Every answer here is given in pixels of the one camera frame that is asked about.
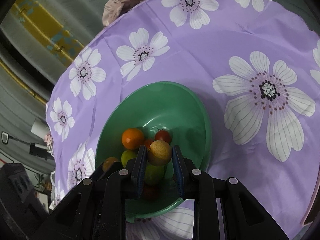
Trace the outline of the small orange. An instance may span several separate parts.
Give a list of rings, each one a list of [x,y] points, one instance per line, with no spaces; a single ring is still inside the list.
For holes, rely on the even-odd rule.
[[[102,165],[103,172],[106,172],[115,162],[118,162],[119,160],[116,157],[109,157],[105,159]]]

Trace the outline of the yellow green lime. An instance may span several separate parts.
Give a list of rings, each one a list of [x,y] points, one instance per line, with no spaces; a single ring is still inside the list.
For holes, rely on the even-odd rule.
[[[127,162],[131,159],[135,159],[136,157],[137,157],[137,154],[135,151],[125,150],[121,155],[121,163],[123,167],[125,168],[127,166]]]

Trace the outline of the large orange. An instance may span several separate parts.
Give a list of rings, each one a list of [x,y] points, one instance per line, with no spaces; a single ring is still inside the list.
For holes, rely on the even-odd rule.
[[[128,128],[121,136],[122,145],[128,150],[136,150],[144,144],[144,133],[138,128]]]

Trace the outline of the red cherry tomato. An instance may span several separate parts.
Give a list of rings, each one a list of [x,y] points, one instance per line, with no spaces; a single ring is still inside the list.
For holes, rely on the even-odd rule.
[[[155,134],[155,140],[162,140],[166,142],[167,144],[170,144],[172,141],[171,135],[168,131],[164,129],[160,129],[156,134]]]
[[[146,139],[145,141],[144,141],[144,146],[146,147],[146,149],[149,151],[150,150],[150,146],[151,146],[151,144],[154,142],[154,140],[153,139]]]

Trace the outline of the tan longan fruit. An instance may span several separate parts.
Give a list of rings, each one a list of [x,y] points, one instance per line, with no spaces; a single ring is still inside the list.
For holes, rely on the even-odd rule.
[[[153,166],[167,165],[172,158],[170,145],[163,140],[156,140],[151,143],[148,151],[148,162]]]

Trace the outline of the green plastic bowl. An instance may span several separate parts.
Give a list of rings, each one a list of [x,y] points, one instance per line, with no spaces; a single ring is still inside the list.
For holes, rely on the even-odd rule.
[[[121,137],[128,128],[140,129],[146,139],[166,130],[171,136],[170,144],[180,146],[183,156],[191,159],[196,168],[208,168],[212,144],[210,119],[200,97],[188,87],[169,81],[156,82],[124,99],[100,133],[96,166],[108,157],[121,157],[125,150]],[[127,220],[160,216],[182,204],[173,175],[172,163],[168,163],[162,180],[152,183],[139,200],[127,200]]]

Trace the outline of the black floor lamp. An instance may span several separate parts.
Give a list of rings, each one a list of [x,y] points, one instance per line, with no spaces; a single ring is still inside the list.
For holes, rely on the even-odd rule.
[[[52,156],[51,153],[48,152],[48,147],[45,145],[38,144],[36,142],[27,142],[23,141],[21,139],[18,139],[16,137],[13,137],[9,135],[5,131],[1,131],[1,141],[3,144],[7,145],[9,140],[17,141],[20,142],[24,145],[27,145],[29,147],[29,154],[33,155],[35,157],[39,157],[45,160],[54,160],[54,157]]]

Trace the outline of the pink clothes pile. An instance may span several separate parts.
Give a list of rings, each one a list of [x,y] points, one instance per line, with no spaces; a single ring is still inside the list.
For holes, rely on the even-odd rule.
[[[144,0],[108,0],[104,5],[102,17],[103,26],[109,26],[118,17],[127,13],[142,1]]]

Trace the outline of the purple floral tablecloth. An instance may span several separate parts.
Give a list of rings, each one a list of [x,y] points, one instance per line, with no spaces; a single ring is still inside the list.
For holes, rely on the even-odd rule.
[[[319,37],[272,0],[146,0],[101,31],[46,105],[54,202],[93,173],[118,104],[157,81],[198,94],[209,173],[238,178],[295,237],[318,185]]]

